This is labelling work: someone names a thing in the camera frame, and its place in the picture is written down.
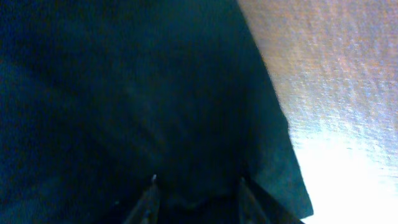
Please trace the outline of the black shorts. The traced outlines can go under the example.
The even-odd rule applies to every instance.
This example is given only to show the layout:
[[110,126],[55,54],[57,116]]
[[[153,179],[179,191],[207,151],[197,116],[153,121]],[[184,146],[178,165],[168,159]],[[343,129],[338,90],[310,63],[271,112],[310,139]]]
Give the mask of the black shorts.
[[237,1],[2,1],[1,222],[313,215],[272,80]]

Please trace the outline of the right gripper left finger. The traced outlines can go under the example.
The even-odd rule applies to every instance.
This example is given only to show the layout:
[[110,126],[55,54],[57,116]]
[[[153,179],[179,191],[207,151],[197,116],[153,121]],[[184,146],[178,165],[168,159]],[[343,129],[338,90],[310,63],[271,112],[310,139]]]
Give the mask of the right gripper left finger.
[[150,187],[145,190],[123,224],[157,224],[160,208],[160,190],[157,175],[151,178]]

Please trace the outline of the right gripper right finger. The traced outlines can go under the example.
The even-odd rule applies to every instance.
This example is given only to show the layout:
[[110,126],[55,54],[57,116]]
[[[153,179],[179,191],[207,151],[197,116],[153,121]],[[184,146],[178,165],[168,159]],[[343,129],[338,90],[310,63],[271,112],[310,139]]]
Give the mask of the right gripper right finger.
[[241,178],[238,190],[240,224],[304,224],[255,181]]

